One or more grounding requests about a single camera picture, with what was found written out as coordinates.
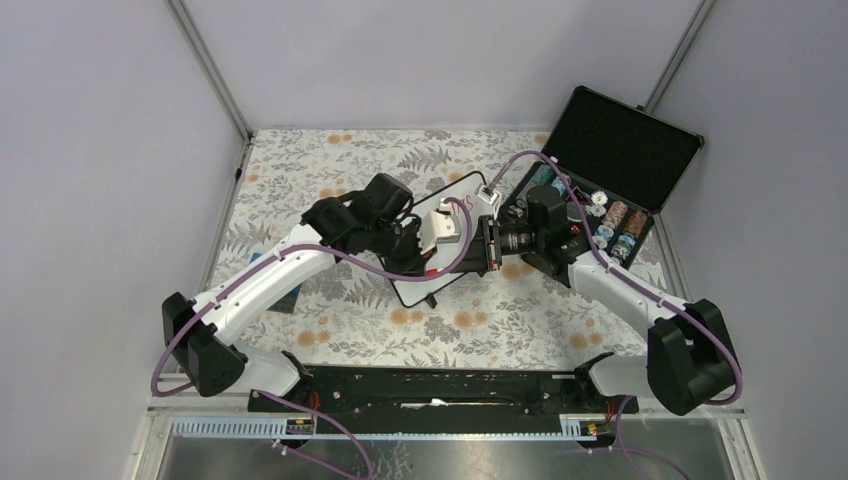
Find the small white whiteboard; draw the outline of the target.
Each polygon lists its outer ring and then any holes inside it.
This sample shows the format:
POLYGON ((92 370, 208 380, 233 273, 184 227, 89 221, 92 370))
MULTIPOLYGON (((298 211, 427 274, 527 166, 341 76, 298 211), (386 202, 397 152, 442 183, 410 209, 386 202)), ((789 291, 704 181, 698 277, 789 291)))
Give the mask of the small white whiteboard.
POLYGON ((422 276, 424 278, 422 281, 393 280, 391 282, 403 306, 413 307, 423 302, 434 307, 437 293, 468 274, 458 273, 457 266, 475 236, 478 218, 482 215, 494 217, 497 212, 497 209, 483 203, 475 195, 476 189, 485 184, 484 175, 479 171, 473 171, 413 203, 412 212, 419 215, 421 219, 434 210, 455 214, 462 226, 462 237, 458 243, 440 244, 431 250, 422 249, 424 271, 407 273, 409 276, 422 276), (440 269, 440 272, 434 276, 425 276, 425 271, 433 268, 440 269))

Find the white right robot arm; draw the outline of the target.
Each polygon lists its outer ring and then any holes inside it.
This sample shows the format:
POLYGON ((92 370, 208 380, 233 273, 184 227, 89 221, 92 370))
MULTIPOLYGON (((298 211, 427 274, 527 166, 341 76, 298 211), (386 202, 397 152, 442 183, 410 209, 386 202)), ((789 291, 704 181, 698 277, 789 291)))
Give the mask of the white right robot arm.
POLYGON ((599 356, 582 365, 575 402, 597 412, 613 397, 657 400, 684 416, 702 405, 725 406, 741 396, 741 366, 719 307, 690 302, 642 281, 608 255, 589 228, 570 230, 566 203, 547 186, 530 192, 532 210, 518 222, 480 216, 462 269, 479 274, 506 256, 524 261, 566 287, 598 301, 647 343, 642 356, 599 356))

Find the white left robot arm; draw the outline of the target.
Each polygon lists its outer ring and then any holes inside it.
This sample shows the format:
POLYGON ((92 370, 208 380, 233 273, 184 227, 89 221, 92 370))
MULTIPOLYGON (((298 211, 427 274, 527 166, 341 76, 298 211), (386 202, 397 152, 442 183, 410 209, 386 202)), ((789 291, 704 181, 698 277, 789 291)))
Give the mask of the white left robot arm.
POLYGON ((292 370, 288 359, 240 348, 237 341, 272 304, 340 260, 355 263, 363 251, 411 255, 415 236, 403 232, 397 218, 412 197, 380 173, 362 190, 316 201, 283 240, 219 286, 193 299, 173 293, 162 303, 166 351, 157 366, 174 358, 188 387, 203 397, 226 391, 246 371, 292 370))

